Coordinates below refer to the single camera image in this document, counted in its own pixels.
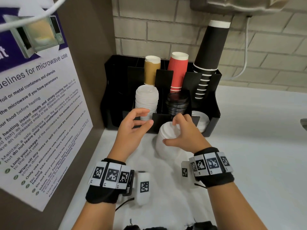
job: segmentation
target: black wristband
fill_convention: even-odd
[[[194,154],[194,156],[201,155],[201,154],[207,154],[207,153],[217,153],[219,150],[215,147],[205,148],[197,153]],[[201,181],[207,188],[216,186],[216,185],[224,185],[230,182],[233,182],[235,180],[232,173],[226,173],[224,166],[222,165],[222,162],[220,158],[217,156],[217,161],[220,165],[220,168],[222,170],[221,174],[213,174],[208,176],[200,176],[196,177],[199,181]]]
[[[126,163],[124,162],[113,160],[110,158],[105,158],[102,161],[126,165]],[[97,204],[101,202],[116,203],[118,200],[118,196],[121,193],[122,193],[122,190],[120,189],[112,189],[112,188],[106,188],[102,186],[90,185],[86,193],[85,199],[86,201],[92,204]]]

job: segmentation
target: brick wall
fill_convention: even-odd
[[[117,54],[170,58],[173,51],[194,61],[211,19],[232,21],[219,69],[224,79],[244,63],[241,16],[192,11],[189,0],[112,0]],[[274,15],[255,16],[249,25],[248,66],[221,85],[307,92],[307,0],[291,0]]]

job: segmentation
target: black cup lid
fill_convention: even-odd
[[[186,103],[188,102],[188,97],[180,93],[169,93],[167,95],[167,101],[172,103]]]

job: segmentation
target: red ribbed paper cup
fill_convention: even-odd
[[[174,71],[171,92],[181,91],[183,78],[188,69],[189,55],[183,52],[173,52],[167,70]]]

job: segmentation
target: brown paper cup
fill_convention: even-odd
[[[157,69],[161,68],[161,59],[157,56],[145,57],[144,63],[144,83],[154,85]]]

